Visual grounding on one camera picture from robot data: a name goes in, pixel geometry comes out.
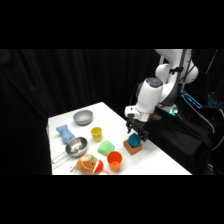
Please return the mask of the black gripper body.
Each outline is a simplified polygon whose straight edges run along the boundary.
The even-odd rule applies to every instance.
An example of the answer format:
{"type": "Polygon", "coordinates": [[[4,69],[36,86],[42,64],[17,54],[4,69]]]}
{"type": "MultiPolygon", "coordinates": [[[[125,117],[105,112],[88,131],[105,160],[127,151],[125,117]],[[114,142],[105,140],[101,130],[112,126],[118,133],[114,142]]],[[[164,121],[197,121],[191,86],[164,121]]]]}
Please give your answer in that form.
{"type": "Polygon", "coordinates": [[[127,121],[132,121],[132,125],[133,125],[132,130],[135,130],[136,132],[140,132],[141,130],[144,130],[144,127],[146,125],[145,122],[135,119],[133,115],[129,115],[127,118],[127,121]]]}

